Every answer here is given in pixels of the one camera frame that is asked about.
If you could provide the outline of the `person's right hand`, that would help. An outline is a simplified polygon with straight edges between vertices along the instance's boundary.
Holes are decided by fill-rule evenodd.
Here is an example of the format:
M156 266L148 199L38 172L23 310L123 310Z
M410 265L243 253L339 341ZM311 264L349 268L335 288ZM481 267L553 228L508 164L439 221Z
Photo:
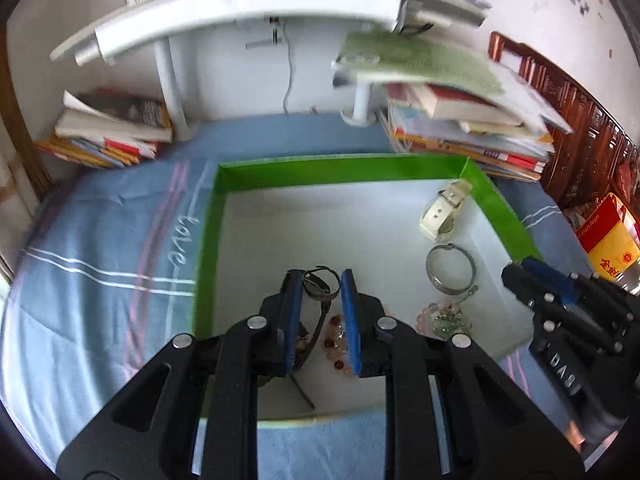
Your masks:
M566 437L566 440L568 442L570 442L572 447L578 453L582 453L582 451L584 450L586 439L582 435L582 433L579 431L579 429L578 429L577 425L575 424L574 420L571 420L568 423L567 428L566 428L566 430L564 432L564 436Z

